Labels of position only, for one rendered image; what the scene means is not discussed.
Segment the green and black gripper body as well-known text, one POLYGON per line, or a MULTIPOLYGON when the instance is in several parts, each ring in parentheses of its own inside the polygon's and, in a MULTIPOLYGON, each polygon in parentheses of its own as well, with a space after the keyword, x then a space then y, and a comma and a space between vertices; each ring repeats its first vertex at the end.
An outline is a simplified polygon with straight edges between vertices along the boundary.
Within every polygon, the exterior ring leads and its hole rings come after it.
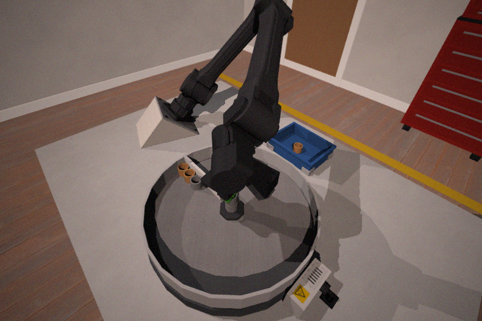
MULTIPOLYGON (((210 186, 210 172, 211 170, 201 178, 201 185, 206 188, 209 187, 212 189, 212 187, 210 186)), ((228 201, 234 194, 221 194, 217 192, 217 195, 219 195, 219 197, 223 200, 228 201)))

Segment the bronze bushing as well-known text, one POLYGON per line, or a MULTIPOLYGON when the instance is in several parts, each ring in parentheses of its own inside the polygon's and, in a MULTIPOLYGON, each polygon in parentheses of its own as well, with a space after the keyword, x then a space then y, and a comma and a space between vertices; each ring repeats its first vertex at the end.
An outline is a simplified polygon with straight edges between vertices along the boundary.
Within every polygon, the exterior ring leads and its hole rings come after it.
POLYGON ((178 169, 178 173, 181 177, 184 176, 184 171, 189 169, 189 166, 187 163, 181 163, 177 166, 177 169, 178 169))
POLYGON ((184 179, 186 183, 190 183, 190 179, 192 176, 196 175, 193 169, 187 169, 184 171, 184 179), (191 176, 190 176, 191 175, 191 176))
POLYGON ((296 143, 294 143, 294 146, 293 146, 293 149, 292 149, 292 150, 293 150, 295 153, 301 153, 301 152, 302 152, 302 148, 303 148, 303 145, 302 145, 301 143, 299 143, 299 142, 296 142, 296 143))

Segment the grey metal bushing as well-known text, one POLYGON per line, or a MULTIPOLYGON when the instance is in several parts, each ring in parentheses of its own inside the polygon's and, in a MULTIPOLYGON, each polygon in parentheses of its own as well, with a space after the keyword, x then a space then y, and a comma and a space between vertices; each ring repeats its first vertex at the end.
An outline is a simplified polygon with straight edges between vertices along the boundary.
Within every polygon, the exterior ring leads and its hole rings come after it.
POLYGON ((234 205, 237 204, 237 202, 238 202, 238 194, 235 195, 235 198, 232 199, 232 200, 230 201, 230 203, 227 203, 227 202, 225 202, 225 203, 226 203, 226 205, 228 205, 228 206, 234 206, 234 205))
POLYGON ((234 213, 234 212, 237 211, 237 209, 238 209, 238 202, 237 202, 237 204, 234 205, 234 206, 228 206, 228 205, 226 205, 226 203, 225 203, 225 209, 226 209, 226 211, 229 212, 229 213, 234 213))
POLYGON ((190 179, 190 184, 191 184, 191 188, 193 190, 200 190, 202 188, 201 176, 199 176, 199 175, 192 176, 191 179, 190 179), (195 183, 195 182, 198 182, 198 183, 195 183))

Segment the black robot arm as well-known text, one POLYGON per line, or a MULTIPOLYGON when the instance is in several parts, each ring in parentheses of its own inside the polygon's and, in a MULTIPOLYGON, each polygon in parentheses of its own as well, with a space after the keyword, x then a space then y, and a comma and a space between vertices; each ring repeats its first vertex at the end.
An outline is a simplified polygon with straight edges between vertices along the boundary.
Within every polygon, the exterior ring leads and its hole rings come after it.
POLYGON ((253 155, 254 147, 267 143, 280 127, 283 30, 286 35, 293 25, 292 10, 283 0, 255 0, 250 14, 213 59, 185 78, 178 98, 161 106, 173 120, 192 122, 193 108, 209 102, 218 89, 217 78, 257 34, 245 82, 223 114, 223 124, 212 130, 210 186, 218 193, 234 194, 247 186, 260 201, 275 191, 280 172, 253 155))

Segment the blue crate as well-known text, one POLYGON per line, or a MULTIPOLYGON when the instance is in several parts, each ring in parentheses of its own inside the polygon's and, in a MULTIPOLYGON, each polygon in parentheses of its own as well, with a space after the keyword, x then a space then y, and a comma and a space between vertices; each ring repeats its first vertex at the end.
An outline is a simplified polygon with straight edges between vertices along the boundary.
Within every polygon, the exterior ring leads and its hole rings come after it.
POLYGON ((269 140, 268 148, 309 176, 333 156, 336 145, 293 122, 278 130, 269 140), (292 150, 296 142, 303 145, 301 153, 292 150))

